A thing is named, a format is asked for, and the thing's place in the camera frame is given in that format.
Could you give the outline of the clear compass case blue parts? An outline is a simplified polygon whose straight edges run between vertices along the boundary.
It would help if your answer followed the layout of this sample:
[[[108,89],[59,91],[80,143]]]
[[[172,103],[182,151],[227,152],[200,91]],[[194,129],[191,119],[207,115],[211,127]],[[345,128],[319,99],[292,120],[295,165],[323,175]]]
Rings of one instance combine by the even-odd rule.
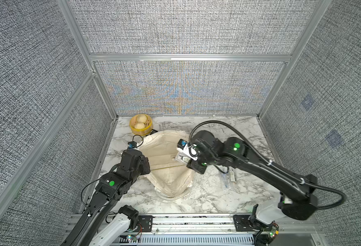
[[[229,181],[229,174],[228,173],[219,173],[219,179],[223,186],[223,189],[227,190],[230,189],[230,181]]]

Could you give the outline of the cream canvas tote bag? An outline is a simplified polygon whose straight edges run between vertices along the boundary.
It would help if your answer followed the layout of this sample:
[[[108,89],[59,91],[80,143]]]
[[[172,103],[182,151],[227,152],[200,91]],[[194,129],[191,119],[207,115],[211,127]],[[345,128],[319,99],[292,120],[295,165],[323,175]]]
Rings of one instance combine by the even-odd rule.
[[[147,135],[138,148],[148,158],[150,173],[145,177],[154,185],[159,197],[176,200],[190,192],[194,171],[176,160],[177,143],[189,135],[180,130],[165,130]]]

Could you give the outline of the clear compass case second row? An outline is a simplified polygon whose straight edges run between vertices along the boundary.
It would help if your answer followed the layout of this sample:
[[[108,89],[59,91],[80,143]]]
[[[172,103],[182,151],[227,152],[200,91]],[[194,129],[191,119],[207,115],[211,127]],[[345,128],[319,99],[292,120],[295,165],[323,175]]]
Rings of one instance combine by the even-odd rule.
[[[229,187],[230,187],[231,189],[235,189],[237,183],[236,183],[235,172],[234,172],[234,169],[233,169],[232,167],[229,167],[228,181],[229,181]]]

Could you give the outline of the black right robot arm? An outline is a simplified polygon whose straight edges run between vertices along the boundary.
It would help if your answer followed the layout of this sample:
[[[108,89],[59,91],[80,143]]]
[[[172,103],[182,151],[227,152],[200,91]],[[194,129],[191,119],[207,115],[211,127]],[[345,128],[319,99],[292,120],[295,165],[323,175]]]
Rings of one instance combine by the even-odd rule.
[[[278,196],[272,202],[256,207],[254,219],[260,223],[270,224],[283,217],[307,220],[317,210],[317,197],[306,185],[306,178],[274,162],[265,162],[243,140],[230,137],[221,142],[208,135],[196,136],[190,142],[198,153],[196,164],[216,164],[240,169],[279,190]]]

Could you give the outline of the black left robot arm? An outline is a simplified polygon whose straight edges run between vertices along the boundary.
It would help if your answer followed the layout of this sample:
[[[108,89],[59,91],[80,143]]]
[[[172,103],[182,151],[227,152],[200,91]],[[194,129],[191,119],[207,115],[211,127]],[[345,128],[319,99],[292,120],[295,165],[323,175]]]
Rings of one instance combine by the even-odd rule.
[[[95,193],[62,246],[88,246],[107,214],[141,175],[150,173],[148,158],[143,155],[123,157],[113,171],[104,174]]]

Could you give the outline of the front white steamed bun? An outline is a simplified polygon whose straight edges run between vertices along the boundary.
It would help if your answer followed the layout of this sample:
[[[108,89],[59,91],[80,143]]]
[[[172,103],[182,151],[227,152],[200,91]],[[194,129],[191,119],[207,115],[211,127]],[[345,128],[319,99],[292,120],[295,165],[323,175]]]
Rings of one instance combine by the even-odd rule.
[[[134,128],[137,130],[141,130],[141,129],[146,128],[146,125],[143,122],[137,122],[137,123],[135,123]]]

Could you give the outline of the white steamed bun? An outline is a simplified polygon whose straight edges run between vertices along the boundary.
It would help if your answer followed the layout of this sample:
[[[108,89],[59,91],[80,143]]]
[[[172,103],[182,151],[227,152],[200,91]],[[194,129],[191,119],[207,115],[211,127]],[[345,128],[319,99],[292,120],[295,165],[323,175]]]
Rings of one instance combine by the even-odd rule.
[[[137,116],[136,121],[138,123],[144,123],[145,124],[148,121],[148,117],[145,114],[140,114],[140,115]]]
[[[141,130],[141,129],[146,128],[146,125],[143,122],[137,122],[137,123],[135,123],[134,128],[137,130]]]

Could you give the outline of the rear white steamed bun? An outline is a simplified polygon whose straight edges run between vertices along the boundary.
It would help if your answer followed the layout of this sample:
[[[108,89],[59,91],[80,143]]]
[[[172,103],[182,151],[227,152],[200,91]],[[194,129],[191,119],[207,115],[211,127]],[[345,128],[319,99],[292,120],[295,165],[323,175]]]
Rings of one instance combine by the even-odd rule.
[[[140,115],[137,116],[136,121],[138,123],[144,123],[145,124],[148,121],[148,117],[145,114],[140,114]]]

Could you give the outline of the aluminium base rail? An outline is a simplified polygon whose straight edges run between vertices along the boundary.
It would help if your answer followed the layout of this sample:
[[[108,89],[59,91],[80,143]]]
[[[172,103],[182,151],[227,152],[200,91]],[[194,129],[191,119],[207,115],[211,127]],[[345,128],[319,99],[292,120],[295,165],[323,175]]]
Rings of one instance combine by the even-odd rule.
[[[249,214],[146,214],[130,220],[110,213],[87,246],[326,246],[315,219],[282,218],[253,229]]]

